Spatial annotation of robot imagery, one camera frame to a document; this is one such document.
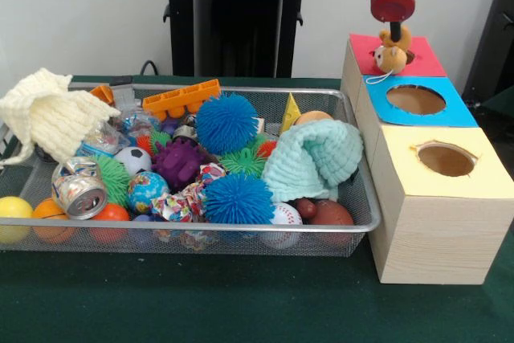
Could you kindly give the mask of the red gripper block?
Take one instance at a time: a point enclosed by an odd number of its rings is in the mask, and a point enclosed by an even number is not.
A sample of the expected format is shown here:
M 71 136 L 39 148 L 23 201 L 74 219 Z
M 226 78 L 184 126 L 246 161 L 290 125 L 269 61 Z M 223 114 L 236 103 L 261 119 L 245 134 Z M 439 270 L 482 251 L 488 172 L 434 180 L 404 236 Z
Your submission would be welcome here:
M 390 38 L 398 42 L 402 38 L 402 24 L 413 13 L 415 0 L 370 0 L 372 16 L 380 22 L 390 23 Z

